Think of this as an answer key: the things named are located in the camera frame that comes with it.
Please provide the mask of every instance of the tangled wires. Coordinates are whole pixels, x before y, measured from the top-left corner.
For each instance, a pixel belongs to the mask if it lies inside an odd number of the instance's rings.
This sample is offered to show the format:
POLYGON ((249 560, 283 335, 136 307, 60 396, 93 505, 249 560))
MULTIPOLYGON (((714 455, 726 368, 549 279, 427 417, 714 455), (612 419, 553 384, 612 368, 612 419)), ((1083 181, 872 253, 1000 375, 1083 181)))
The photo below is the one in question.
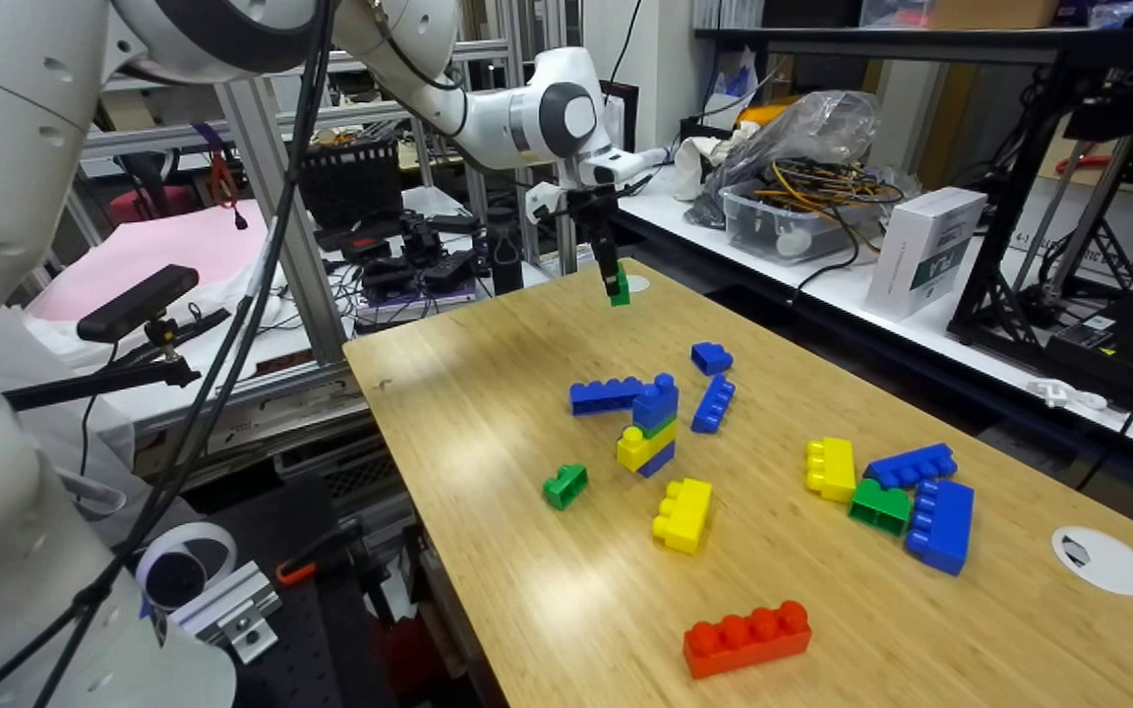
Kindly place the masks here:
POLYGON ((759 200, 790 214, 834 214, 849 206, 896 206, 904 193, 857 165, 769 162, 759 200))

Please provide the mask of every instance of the pink surface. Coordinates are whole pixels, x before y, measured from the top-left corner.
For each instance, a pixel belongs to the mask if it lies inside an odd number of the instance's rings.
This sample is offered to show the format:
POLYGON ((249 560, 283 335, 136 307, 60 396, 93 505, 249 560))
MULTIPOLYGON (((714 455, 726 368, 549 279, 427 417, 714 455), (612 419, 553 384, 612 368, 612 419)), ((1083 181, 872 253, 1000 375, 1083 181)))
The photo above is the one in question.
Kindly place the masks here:
POLYGON ((245 275, 264 242, 257 200, 241 200, 241 214, 249 220, 245 232, 237 227, 230 207, 121 223, 78 263, 64 266, 60 279, 28 301, 28 314, 76 322, 165 263, 196 266, 201 286, 219 286, 245 275))

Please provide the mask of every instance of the table surface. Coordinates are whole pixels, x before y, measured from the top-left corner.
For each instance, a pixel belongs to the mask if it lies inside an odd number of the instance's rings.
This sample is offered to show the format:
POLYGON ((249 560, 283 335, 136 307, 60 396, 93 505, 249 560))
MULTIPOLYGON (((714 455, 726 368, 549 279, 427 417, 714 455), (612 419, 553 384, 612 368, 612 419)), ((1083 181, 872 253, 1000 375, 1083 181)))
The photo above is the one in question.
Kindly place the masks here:
MULTIPOLYGON (((827 258, 813 258, 813 263, 773 263, 773 258, 764 258, 748 246, 735 246, 726 242, 726 232, 714 232, 714 227, 701 227, 701 223, 688 223, 684 214, 688 206, 671 200, 671 198, 625 198, 622 200, 622 214, 634 217, 634 220, 646 220, 653 223, 656 232, 671 237, 671 241, 684 241, 692 246, 705 246, 726 263, 740 263, 764 279, 773 279, 784 286, 798 286, 809 271, 818 271, 820 263, 834 263, 841 257, 827 257, 827 258)), ((958 337, 948 335, 948 322, 955 314, 955 301, 958 301, 958 291, 969 283, 969 263, 974 258, 974 246, 978 241, 971 242, 971 253, 965 257, 965 266, 955 271, 955 283, 948 286, 942 300, 912 309, 912 314, 883 314, 883 309, 872 309, 864 301, 868 296, 868 283, 872 283, 872 257, 861 257, 857 266, 845 266, 845 271, 828 271, 820 279, 813 279, 806 286, 809 300, 849 314, 849 317, 861 317, 877 330, 887 330, 928 353, 938 353, 938 359, 953 359, 969 368, 978 368, 988 377, 995 377, 1000 384, 1011 384, 1011 389, 1022 389, 1046 375, 1034 375, 1025 366, 1013 366, 1013 363, 1003 363, 995 359, 990 351, 974 351, 974 346, 965 346, 958 337)), ((1066 404, 1066 414, 1083 417, 1083 419, 1094 419, 1102 429, 1122 429, 1125 426, 1125 409, 1102 409, 1102 404, 1087 404, 1087 400, 1072 400, 1066 404)))
POLYGON ((510 703, 1133 703, 1133 598, 1049 554, 1060 522, 1133 545, 1133 522, 629 263, 646 291, 608 309, 594 271, 347 346, 358 384, 510 703), (688 432, 705 377, 688 346, 735 353, 721 435, 688 432), (566 384, 675 375, 681 448, 656 478, 612 465, 625 414, 569 417, 566 384), (861 461, 948 439, 974 486, 958 579, 801 486, 801 448, 861 461), (588 468, 573 506, 538 484, 588 468), (701 554, 650 539, 666 478, 713 478, 701 554), (688 679, 692 621, 798 598, 806 658, 688 679))

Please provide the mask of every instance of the white box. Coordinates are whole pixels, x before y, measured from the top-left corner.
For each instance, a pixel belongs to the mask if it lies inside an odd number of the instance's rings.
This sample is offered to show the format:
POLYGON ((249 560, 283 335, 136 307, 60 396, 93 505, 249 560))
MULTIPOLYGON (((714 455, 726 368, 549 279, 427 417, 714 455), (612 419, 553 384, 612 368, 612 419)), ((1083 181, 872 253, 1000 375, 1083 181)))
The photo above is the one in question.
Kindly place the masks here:
POLYGON ((887 214, 881 258, 864 301, 883 314, 912 314, 955 283, 971 227, 988 198, 971 187, 935 187, 902 200, 887 214))

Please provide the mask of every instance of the lego brick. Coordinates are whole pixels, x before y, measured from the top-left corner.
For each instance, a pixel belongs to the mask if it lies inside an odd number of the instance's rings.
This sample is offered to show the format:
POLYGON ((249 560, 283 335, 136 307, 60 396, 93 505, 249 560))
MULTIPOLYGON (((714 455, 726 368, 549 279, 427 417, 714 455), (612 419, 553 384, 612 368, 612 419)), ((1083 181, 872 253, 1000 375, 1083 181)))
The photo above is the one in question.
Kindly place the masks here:
POLYGON ((923 478, 955 477, 955 455, 948 444, 912 448, 902 455, 881 455, 864 468, 881 486, 916 486, 923 478))
POLYGON ((563 465, 538 491, 553 510, 569 506, 588 486, 588 472, 580 465, 563 465))
POLYGON ((608 377, 608 380, 578 380, 569 384, 569 414, 573 417, 588 417, 588 414, 608 414, 608 409, 634 409, 634 400, 639 396, 639 380, 636 377, 608 377))
POLYGON ((656 375, 653 384, 646 384, 639 396, 634 400, 634 426, 646 435, 656 435, 666 426, 675 419, 675 404, 681 404, 675 377, 656 375))
POLYGON ((730 409, 735 384, 726 377, 713 377, 706 393, 701 393, 701 404, 692 414, 692 432, 721 432, 726 409, 730 409))
POLYGON ((656 477, 660 468, 671 465, 671 455, 675 455, 675 439, 666 444, 656 455, 650 455, 650 465, 639 465, 636 477, 646 477, 646 478, 656 477))
POLYGON ((801 455, 801 484, 820 498, 845 505, 857 486, 853 444, 841 435, 809 439, 801 455))
POLYGON ((908 554, 942 575, 958 575, 971 539, 971 498, 974 491, 953 478, 933 478, 916 486, 908 554))
POLYGON ((713 495, 714 486, 705 478, 670 478, 656 516, 650 522, 653 539, 670 550, 696 554, 713 516, 713 495))
POLYGON ((701 375, 721 377, 730 368, 730 353, 721 342, 696 342, 692 363, 701 375))
POLYGON ((912 498, 902 486, 881 486, 877 478, 861 478, 849 498, 849 518, 902 535, 912 518, 912 498))
POLYGON ((675 426, 666 426, 656 435, 646 435, 636 426, 629 426, 612 444, 612 461, 625 472, 639 472, 671 439, 675 439, 675 426))
POLYGON ((784 600, 780 611, 755 611, 751 617, 726 612, 723 621, 696 621, 684 633, 688 676, 735 674, 748 665, 798 658, 809 646, 806 611, 784 600))
POLYGON ((634 301, 634 283, 629 283, 629 271, 622 263, 612 263, 612 286, 605 283, 605 291, 608 291, 608 307, 634 301))

